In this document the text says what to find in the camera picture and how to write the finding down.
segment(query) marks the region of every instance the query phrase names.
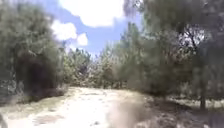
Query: green foliage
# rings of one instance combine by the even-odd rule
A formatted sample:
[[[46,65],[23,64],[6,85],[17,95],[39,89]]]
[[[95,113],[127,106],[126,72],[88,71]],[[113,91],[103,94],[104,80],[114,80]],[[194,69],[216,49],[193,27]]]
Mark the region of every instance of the green foliage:
[[[0,6],[1,79],[15,80],[16,91],[23,90],[31,98],[52,95],[59,85],[60,58],[51,16],[25,2]]]

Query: blue sky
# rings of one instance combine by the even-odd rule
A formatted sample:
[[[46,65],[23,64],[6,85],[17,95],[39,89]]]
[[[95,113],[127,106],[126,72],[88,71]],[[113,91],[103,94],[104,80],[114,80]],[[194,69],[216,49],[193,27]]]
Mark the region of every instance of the blue sky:
[[[71,49],[98,54],[107,42],[115,42],[128,21],[140,25],[140,16],[127,19],[123,0],[36,0],[53,14],[55,38],[68,41]]]

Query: dry grass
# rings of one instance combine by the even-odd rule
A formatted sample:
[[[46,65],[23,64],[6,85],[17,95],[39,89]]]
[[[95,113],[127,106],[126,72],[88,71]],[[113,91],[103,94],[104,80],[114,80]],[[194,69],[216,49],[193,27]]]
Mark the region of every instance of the dry grass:
[[[42,111],[53,111],[57,108],[61,101],[71,97],[74,92],[75,89],[70,88],[64,96],[45,98],[39,102],[31,102],[27,104],[15,104],[12,102],[10,105],[1,107],[0,113],[3,115],[7,114],[10,118],[22,118]]]

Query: sandy ground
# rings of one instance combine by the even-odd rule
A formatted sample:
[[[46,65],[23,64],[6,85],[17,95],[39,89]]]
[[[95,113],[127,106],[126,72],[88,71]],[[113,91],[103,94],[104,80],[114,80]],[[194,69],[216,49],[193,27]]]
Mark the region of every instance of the sandy ground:
[[[12,113],[3,116],[8,128],[109,128],[111,123],[115,124],[112,119],[121,120],[119,115],[114,114],[118,112],[114,111],[123,101],[137,103],[141,100],[124,91],[80,89],[72,97],[61,101],[54,110],[44,110],[20,119],[10,119],[8,115]]]
[[[69,95],[57,107],[49,109],[45,102],[42,106],[46,109],[23,118],[12,115],[24,114],[32,105],[20,107],[16,112],[0,108],[0,113],[8,128],[209,128],[207,117],[214,120],[210,128],[224,128],[224,116],[202,118],[181,105],[157,103],[136,92],[75,88]]]

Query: tree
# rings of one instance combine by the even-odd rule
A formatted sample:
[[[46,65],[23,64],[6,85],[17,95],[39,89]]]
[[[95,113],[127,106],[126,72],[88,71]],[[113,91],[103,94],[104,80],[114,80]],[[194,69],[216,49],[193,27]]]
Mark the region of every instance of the tree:
[[[22,82],[31,92],[35,88],[56,88],[60,60],[58,42],[50,29],[51,16],[41,7],[25,2],[3,2],[0,6],[1,64],[10,73],[10,79],[16,80],[17,86]],[[39,82],[46,83],[34,80],[43,74],[47,76]]]
[[[198,79],[194,90],[200,92],[201,109],[205,109],[206,105],[207,79],[205,74],[206,68],[210,67],[210,63],[206,61],[206,54],[212,55],[211,52],[207,52],[210,47],[205,50],[201,46],[203,44],[215,46],[217,39],[223,37],[222,1],[209,0],[206,2],[201,0],[143,0],[138,8],[144,15],[144,25],[150,36],[169,35],[169,38],[176,40],[170,43],[178,43],[193,50],[194,56],[191,60],[194,64],[194,73],[192,75],[194,79]]]

